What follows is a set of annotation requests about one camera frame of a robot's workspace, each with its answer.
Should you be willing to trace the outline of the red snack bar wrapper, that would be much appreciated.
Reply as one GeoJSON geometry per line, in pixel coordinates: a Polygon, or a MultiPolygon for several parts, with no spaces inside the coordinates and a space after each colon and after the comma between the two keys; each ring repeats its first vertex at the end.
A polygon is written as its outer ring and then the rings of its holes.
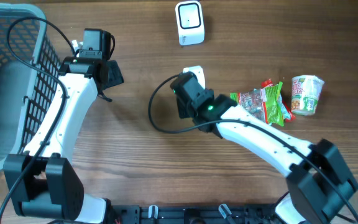
{"type": "MultiPolygon", "coordinates": [[[[261,85],[262,85],[262,88],[274,86],[273,81],[271,79],[263,81],[261,85]]],[[[279,105],[279,107],[280,107],[280,109],[282,111],[283,120],[285,122],[290,122],[290,121],[293,121],[295,119],[295,115],[290,111],[288,106],[284,103],[282,94],[279,94],[278,105],[279,105]]]]}

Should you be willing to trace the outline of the green gummy candy bag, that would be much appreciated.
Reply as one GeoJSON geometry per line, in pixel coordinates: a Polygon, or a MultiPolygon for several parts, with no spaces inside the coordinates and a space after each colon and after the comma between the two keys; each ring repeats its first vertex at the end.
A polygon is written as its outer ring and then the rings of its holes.
{"type": "Polygon", "coordinates": [[[252,116],[266,124],[284,125],[284,115],[278,98],[282,82],[276,85],[254,89],[245,93],[231,93],[229,96],[252,116]]]}

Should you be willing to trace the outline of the instant noodle cup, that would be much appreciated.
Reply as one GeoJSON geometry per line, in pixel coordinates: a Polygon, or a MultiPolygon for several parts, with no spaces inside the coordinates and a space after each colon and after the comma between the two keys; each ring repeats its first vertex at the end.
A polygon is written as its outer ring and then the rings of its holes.
{"type": "Polygon", "coordinates": [[[303,116],[316,113],[324,81],[315,75],[300,75],[291,80],[291,112],[303,116]]]}

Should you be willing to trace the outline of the light teal snack packet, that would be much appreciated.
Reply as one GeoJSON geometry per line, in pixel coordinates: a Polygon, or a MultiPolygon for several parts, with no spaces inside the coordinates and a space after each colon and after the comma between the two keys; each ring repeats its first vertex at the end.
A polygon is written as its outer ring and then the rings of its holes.
{"type": "Polygon", "coordinates": [[[279,105],[279,107],[281,109],[281,112],[282,112],[284,120],[291,120],[291,114],[288,111],[288,109],[285,106],[285,104],[283,103],[283,98],[282,98],[281,94],[279,94],[277,101],[278,101],[278,105],[279,105]]]}

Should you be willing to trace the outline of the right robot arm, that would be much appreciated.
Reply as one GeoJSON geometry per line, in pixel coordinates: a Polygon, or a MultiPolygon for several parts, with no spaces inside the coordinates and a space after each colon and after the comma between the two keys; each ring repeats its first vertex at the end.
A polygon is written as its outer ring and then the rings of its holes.
{"type": "Polygon", "coordinates": [[[339,149],[291,137],[252,116],[226,95],[199,83],[202,74],[181,73],[170,85],[179,109],[202,132],[253,152],[284,176],[288,193],[274,208],[284,223],[330,223],[349,204],[358,183],[339,149]]]}

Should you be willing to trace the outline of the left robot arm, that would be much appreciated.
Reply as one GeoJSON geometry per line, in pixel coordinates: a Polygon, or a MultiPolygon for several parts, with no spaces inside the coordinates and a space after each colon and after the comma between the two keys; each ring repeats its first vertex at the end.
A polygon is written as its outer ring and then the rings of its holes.
{"type": "Polygon", "coordinates": [[[3,171],[8,202],[23,217],[63,223],[107,223],[111,202],[85,193],[72,167],[74,145],[87,111],[103,90],[124,82],[115,60],[67,57],[58,87],[35,136],[20,154],[9,154],[3,171]]]}

